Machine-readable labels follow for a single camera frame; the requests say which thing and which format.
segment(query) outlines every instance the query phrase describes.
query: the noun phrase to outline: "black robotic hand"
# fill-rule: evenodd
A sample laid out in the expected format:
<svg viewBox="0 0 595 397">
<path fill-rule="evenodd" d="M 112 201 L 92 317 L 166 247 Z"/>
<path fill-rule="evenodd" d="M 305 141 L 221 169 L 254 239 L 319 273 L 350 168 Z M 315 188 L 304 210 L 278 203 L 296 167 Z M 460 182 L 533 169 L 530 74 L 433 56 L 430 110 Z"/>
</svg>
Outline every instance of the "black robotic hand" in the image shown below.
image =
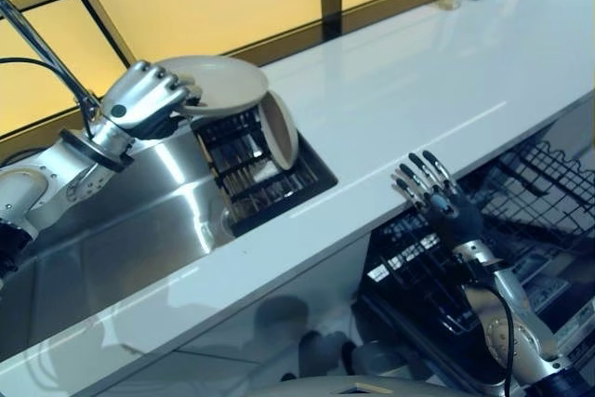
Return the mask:
<svg viewBox="0 0 595 397">
<path fill-rule="evenodd" d="M 414 153 L 409 154 L 421 177 L 408 165 L 401 164 L 392 178 L 392 187 L 417 208 L 448 248 L 481 239 L 483 218 L 480 210 L 457 185 L 442 163 L 429 151 L 422 153 L 426 165 Z"/>
</svg>

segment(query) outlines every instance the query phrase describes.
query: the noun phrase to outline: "dish rack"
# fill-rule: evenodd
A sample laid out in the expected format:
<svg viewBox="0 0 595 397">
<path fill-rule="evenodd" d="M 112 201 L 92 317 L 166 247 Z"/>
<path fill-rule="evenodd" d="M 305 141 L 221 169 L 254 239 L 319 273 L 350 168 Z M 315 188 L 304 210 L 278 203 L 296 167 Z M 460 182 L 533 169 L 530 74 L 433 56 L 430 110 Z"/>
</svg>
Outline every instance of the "dish rack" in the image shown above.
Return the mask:
<svg viewBox="0 0 595 397">
<path fill-rule="evenodd" d="M 459 184 L 482 210 L 485 242 L 514 266 L 535 311 L 559 330 L 593 299 L 593 283 L 571 284 L 543 272 L 562 252 L 594 256 L 595 172 L 545 141 L 528 139 Z M 450 252 L 410 209 L 373 231 L 360 299 L 460 387 L 499 395 L 503 370 L 484 347 L 462 292 L 444 280 L 452 266 Z"/>
<path fill-rule="evenodd" d="M 275 164 L 258 115 L 258 107 L 196 127 L 205 159 L 230 211 L 235 236 L 311 199 L 337 179 L 298 135 L 293 167 Z"/>
</svg>

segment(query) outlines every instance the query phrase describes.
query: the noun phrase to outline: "dishwasher rack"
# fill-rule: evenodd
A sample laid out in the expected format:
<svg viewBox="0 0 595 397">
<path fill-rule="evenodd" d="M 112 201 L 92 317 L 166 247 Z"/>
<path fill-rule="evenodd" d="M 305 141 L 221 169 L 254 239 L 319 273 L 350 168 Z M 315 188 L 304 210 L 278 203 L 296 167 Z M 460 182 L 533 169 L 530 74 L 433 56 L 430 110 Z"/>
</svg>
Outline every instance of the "dishwasher rack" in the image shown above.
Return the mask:
<svg viewBox="0 0 595 397">
<path fill-rule="evenodd" d="M 593 298 L 593 284 L 543 272 L 560 253 L 593 256 L 595 171 L 529 138 L 459 184 L 482 210 L 485 242 L 514 266 L 551 330 L 560 329 Z M 479 320 L 462 292 L 445 280 L 453 265 L 425 219 L 409 209 L 373 231 L 360 299 L 460 387 L 498 395 L 503 370 L 484 347 Z"/>
</svg>

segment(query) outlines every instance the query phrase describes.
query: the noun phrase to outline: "white plate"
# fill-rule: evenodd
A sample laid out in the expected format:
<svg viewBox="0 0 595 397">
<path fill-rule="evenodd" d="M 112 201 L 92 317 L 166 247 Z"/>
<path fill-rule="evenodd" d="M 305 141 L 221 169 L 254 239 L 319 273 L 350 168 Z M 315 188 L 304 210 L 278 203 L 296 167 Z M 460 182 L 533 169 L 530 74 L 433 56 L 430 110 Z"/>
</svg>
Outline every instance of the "white plate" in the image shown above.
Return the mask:
<svg viewBox="0 0 595 397">
<path fill-rule="evenodd" d="M 258 114 L 273 160 L 283 169 L 291 169 L 298 158 L 298 130 L 287 106 L 269 91 L 258 104 Z"/>
<path fill-rule="evenodd" d="M 198 106 L 184 105 L 189 115 L 223 116 L 254 106 L 267 93 L 269 80 L 259 67 L 225 56 L 180 56 L 157 64 L 177 75 L 189 75 L 203 89 Z"/>
</svg>

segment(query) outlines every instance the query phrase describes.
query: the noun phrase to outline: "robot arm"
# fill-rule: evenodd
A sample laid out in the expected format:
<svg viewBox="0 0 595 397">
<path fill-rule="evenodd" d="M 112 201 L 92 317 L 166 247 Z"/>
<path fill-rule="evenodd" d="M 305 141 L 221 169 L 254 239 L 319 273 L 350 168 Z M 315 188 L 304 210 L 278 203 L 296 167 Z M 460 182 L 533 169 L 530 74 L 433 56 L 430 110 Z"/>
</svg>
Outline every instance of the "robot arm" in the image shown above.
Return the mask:
<svg viewBox="0 0 595 397">
<path fill-rule="evenodd" d="M 531 309 L 510 266 L 482 242 L 483 218 L 477 207 L 434 155 L 424 151 L 423 156 L 432 169 L 411 153 L 421 177 L 400 165 L 392 186 L 415 205 L 452 250 L 460 267 L 456 282 L 482 324 L 494 359 L 505 368 L 511 361 L 512 375 L 521 386 L 528 386 L 525 391 L 532 397 L 587 395 L 587 382 L 560 355 L 554 335 Z M 509 346 L 513 348 L 510 356 Z"/>
<path fill-rule="evenodd" d="M 200 94 L 191 80 L 138 61 L 105 95 L 90 137 L 62 130 L 47 150 L 0 169 L 0 282 L 42 229 L 132 162 L 127 152 L 135 139 L 171 135 L 183 119 L 176 108 Z"/>
</svg>

